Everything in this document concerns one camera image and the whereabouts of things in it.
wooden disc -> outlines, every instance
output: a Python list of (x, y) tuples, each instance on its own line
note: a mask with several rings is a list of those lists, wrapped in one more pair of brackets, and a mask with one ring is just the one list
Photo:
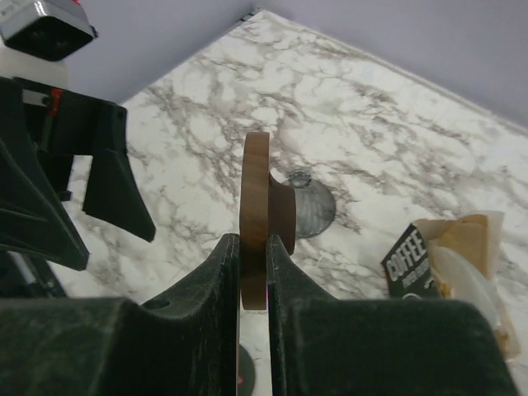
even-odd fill
[(270, 174), (270, 135), (246, 136), (240, 194), (240, 290), (245, 309), (266, 309), (266, 242), (280, 236), (295, 249), (295, 191)]

black label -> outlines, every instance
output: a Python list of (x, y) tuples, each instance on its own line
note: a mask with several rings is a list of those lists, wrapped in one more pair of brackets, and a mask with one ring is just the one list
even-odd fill
[(426, 241), (414, 225), (408, 226), (381, 265), (391, 297), (440, 297), (431, 274)]

coffee package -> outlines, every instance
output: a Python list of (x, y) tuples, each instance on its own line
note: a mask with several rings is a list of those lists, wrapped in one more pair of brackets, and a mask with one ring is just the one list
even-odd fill
[(520, 353), (515, 329), (494, 277), (503, 214), (412, 222), (382, 261), (393, 298), (460, 299), (488, 320), (506, 358)]

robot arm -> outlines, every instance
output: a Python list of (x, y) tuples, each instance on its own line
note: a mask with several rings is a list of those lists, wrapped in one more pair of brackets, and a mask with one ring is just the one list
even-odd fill
[(152, 241), (126, 152), (126, 109), (65, 89), (62, 59), (97, 37), (81, 6), (0, 2), (0, 34), (0, 250), (86, 268), (88, 251), (60, 204), (71, 197), (76, 155), (93, 156), (83, 211)]

black plastic bracket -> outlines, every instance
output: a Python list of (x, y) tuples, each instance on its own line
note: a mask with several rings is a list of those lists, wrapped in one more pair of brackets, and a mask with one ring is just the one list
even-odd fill
[(0, 78), (0, 105), (0, 250), (86, 268), (88, 251), (60, 204), (71, 197), (77, 155), (93, 156), (83, 210), (153, 240), (127, 157), (124, 107), (21, 78)]

